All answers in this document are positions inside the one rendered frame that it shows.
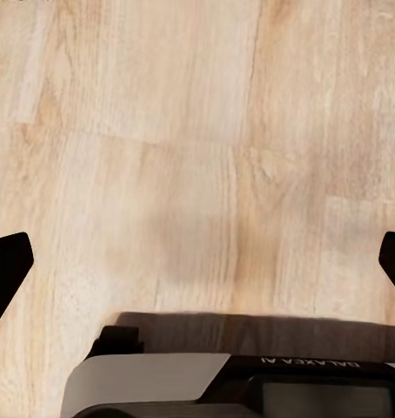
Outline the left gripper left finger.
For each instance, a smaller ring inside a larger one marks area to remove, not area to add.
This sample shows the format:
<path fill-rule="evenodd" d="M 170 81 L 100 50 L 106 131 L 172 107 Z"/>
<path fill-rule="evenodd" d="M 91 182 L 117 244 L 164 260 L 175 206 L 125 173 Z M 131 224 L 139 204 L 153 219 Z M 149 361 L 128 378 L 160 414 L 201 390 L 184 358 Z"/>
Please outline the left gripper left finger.
<path fill-rule="evenodd" d="M 26 232 L 0 238 L 0 320 L 33 265 L 34 255 Z"/>

